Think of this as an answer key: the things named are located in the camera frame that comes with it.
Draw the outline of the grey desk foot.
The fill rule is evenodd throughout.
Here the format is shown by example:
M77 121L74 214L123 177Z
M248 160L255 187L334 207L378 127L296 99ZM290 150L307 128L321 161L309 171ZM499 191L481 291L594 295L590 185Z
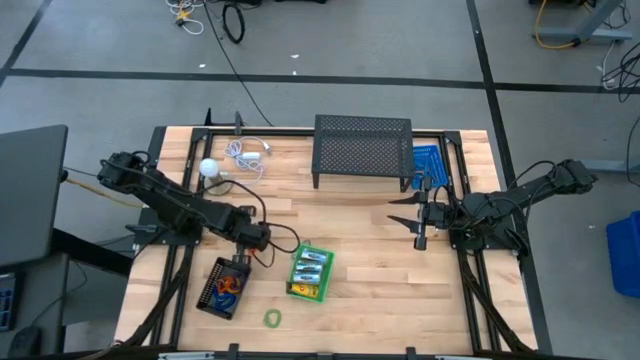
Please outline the grey desk foot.
M640 173L640 162L628 165L623 160L582 160L584 166L593 172L600 173L618 173L618 174L636 174Z

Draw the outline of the green plastic slotted basket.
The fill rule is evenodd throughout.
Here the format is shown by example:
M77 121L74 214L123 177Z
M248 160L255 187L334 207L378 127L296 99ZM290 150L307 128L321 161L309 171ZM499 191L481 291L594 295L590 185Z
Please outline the green plastic slotted basket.
M303 259L300 258L300 255L301 255L302 251L305 248L309 248L309 249L313 249L313 250L316 250L316 251L325 252L325 253L327 253L329 255L328 261L323 264L324 265L323 272L320 274L321 275L321 283L317 286L319 288L319 296L316 299L310 299L310 298L305 298L305 297L302 297L302 296L299 296L299 295L290 294L287 291L288 284L289 283L294 283L293 282L293 275L295 273L305 273L305 272L296 272L295 271L295 264L297 262L299 262L299 261L315 262L315 261L303 260ZM334 259L335 259L334 253L329 251L329 250L325 250L325 249L314 247L314 246L307 245L307 244L301 245L298 248L297 252L295 253L295 255L293 257L292 269L291 269L291 272L290 272L290 275L289 275L289 279L286 281L286 287L285 287L286 293L288 295L290 295L290 296L293 296L293 297L296 297L296 298L299 298L299 299L302 299L302 300L306 300L306 301L322 304L325 301L325 298L326 298L326 296L328 294L328 288L329 288L329 284L330 284L330 281L331 281L331 278L332 278L332 270L333 270Z

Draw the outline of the black mesh monitor riser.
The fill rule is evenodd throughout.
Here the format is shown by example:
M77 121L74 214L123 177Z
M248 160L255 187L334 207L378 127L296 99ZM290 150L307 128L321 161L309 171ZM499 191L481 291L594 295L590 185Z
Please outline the black mesh monitor riser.
M406 192L415 176L411 121L316 115L311 173L315 189L333 174L397 178Z

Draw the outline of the dark keyboard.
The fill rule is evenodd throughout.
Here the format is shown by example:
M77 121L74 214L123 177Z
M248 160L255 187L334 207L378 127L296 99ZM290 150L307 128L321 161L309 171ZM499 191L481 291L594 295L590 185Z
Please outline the dark keyboard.
M16 290L16 274L0 274L0 332L9 331L13 327Z

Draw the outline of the blue storage bin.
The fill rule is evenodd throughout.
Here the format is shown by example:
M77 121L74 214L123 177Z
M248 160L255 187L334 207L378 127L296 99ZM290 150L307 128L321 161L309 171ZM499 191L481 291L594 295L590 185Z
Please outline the blue storage bin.
M640 211L606 227L614 289L640 298Z

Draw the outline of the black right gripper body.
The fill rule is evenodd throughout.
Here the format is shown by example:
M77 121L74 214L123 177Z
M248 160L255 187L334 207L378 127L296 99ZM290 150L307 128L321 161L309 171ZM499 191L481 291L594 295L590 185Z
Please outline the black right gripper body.
M421 180L420 189L415 193L417 196L417 204L419 209L417 212L418 225L417 235L414 240L415 250L425 250L427 248L427 231L428 226L438 229L445 229L447 225L447 216L451 213L451 208L442 202L429 199L429 193L433 185L430 176L425 175Z

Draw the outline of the black desk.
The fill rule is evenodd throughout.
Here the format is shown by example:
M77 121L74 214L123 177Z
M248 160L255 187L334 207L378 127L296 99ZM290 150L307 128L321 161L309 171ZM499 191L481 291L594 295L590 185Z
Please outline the black desk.
M68 127L0 134L0 268L56 253L121 276L133 261L54 226Z

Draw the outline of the grey desk leg frame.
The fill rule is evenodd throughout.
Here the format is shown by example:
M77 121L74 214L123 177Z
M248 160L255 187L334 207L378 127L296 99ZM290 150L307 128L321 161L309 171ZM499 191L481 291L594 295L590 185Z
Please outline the grey desk leg frame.
M632 33L623 29L602 28L604 22L625 0L595 0L594 7L588 4L588 0L582 1L588 9L588 17L576 28L571 29L541 26L541 18L548 2L548 0L542 0L531 37L541 47L551 50L578 47L589 40L623 42L632 39Z

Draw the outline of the black plastic slotted basket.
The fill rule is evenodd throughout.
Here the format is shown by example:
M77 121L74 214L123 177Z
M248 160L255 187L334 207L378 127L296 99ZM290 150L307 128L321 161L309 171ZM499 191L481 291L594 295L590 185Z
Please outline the black plastic slotted basket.
M220 317L226 320L231 320L240 303L243 291L246 287L250 274L251 274L251 268L249 271L242 271L237 269L231 260L224 259L221 257L217 258L207 278L203 291L201 292L201 295L197 301L196 308L198 310L207 312L217 317ZM235 294L236 302L234 306L232 308L228 308L226 310L220 311L213 307L213 289L217 281L224 276L242 277L244 287L241 293Z

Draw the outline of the black computer mouse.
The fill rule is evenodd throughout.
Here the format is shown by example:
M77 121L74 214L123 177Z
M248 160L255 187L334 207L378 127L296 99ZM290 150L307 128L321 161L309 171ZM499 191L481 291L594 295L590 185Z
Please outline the black computer mouse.
M38 325L29 325L14 332L7 356L9 358L31 357L42 354L43 329Z

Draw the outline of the blue plastic slotted basket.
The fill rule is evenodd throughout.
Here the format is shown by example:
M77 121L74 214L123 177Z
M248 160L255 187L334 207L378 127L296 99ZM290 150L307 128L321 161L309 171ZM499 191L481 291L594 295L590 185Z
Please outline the blue plastic slotted basket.
M448 184L448 176L437 145L420 145L413 148L415 176L412 188L418 190L425 175L432 180L433 186Z

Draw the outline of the brass lamp with white bulb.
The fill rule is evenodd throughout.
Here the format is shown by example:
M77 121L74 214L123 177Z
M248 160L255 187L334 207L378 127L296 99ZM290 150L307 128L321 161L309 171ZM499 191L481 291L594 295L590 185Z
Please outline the brass lamp with white bulb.
M221 171L219 164L213 158L205 158L200 162L199 172L203 179L204 189L214 196L222 196L230 192L233 184L227 172Z

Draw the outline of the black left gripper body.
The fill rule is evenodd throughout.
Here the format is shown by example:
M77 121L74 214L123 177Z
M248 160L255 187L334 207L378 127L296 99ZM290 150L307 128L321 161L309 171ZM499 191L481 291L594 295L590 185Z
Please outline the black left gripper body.
M231 240L236 244L236 253L233 255L232 263L242 271L249 271L251 256L248 250L264 251L269 244L271 231L267 226L261 224L239 225L231 235Z

